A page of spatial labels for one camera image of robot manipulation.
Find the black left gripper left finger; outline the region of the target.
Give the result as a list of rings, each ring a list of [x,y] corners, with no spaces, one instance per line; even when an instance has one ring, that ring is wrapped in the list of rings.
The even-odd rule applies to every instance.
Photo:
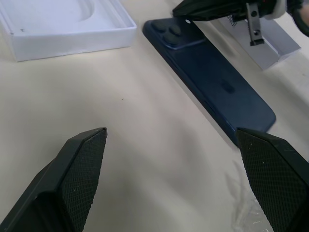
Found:
[[[68,139],[0,225],[2,232],[81,232],[98,187],[107,129]]]

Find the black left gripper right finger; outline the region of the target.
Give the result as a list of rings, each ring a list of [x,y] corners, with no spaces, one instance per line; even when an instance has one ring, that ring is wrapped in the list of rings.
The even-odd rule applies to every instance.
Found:
[[[238,128],[250,187],[275,232],[309,230],[309,163],[286,140]]]

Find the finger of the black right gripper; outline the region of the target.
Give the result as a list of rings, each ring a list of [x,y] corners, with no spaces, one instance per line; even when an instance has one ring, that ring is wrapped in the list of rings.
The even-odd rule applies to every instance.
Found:
[[[264,43],[261,33],[260,16],[258,4],[256,2],[246,3],[246,16],[248,22],[250,46],[256,46]]]
[[[243,10],[243,0],[183,0],[172,10],[172,16],[192,21],[211,21],[238,15]]]

